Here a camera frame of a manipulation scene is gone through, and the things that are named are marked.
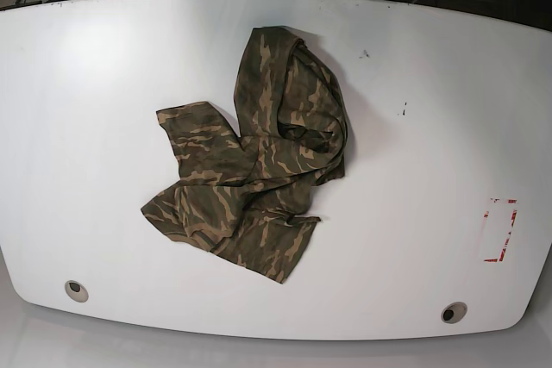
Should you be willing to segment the camouflage t-shirt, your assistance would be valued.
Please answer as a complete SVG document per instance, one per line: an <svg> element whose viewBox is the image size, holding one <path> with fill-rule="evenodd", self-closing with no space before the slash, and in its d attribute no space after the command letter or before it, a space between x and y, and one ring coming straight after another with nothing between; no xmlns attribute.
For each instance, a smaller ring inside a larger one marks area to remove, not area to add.
<svg viewBox="0 0 552 368"><path fill-rule="evenodd" d="M318 224L311 190L345 174L348 117L334 73L285 28L255 28L238 124L208 102L157 112L179 178L142 207L163 235L284 283Z"/></svg>

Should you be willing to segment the red tape rectangle marking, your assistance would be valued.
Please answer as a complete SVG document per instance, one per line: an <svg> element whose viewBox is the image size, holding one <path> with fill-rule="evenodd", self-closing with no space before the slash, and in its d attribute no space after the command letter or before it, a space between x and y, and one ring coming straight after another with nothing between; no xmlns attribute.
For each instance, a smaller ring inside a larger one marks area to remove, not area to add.
<svg viewBox="0 0 552 368"><path fill-rule="evenodd" d="M485 263L504 260L511 233L517 218L518 201L508 198L491 198L486 208L479 256Z"/></svg>

